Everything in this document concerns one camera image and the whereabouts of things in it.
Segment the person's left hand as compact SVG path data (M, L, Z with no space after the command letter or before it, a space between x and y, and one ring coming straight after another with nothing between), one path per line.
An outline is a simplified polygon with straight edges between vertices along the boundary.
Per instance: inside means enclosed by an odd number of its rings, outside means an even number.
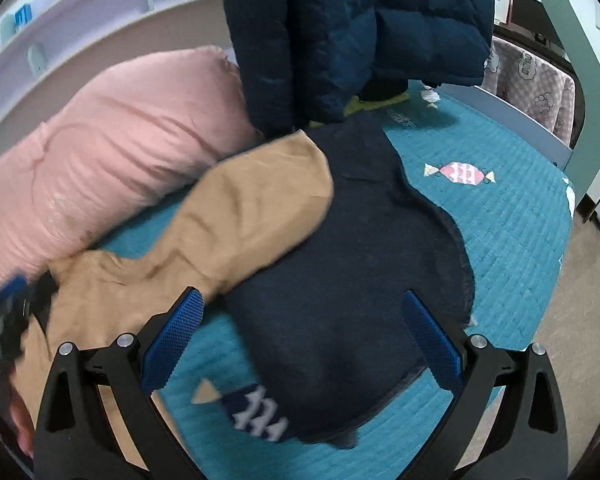
M9 414L14 423L20 450L24 455L32 458L34 456L34 426L26 404L15 388L10 388Z

